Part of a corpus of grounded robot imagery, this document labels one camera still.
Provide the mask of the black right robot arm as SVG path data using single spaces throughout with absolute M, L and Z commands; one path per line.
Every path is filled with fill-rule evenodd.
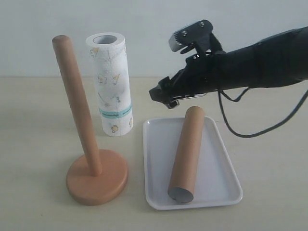
M 255 44 L 226 52 L 208 20 L 192 23 L 172 34 L 172 51 L 195 54 L 173 77 L 150 89 L 153 101 L 167 108 L 180 100 L 237 88 L 278 88 L 308 78 L 308 29 L 291 29 Z

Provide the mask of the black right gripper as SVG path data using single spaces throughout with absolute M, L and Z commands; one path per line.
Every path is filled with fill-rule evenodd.
M 196 53 L 186 58 L 186 66 L 172 78 L 163 78 L 149 90 L 153 101 L 174 109 L 180 104 L 178 100 L 231 88 L 223 76 L 221 59 L 226 53 L 212 31 L 213 25 L 204 19 L 171 35 L 168 43 L 173 52 L 185 54 L 195 49 Z

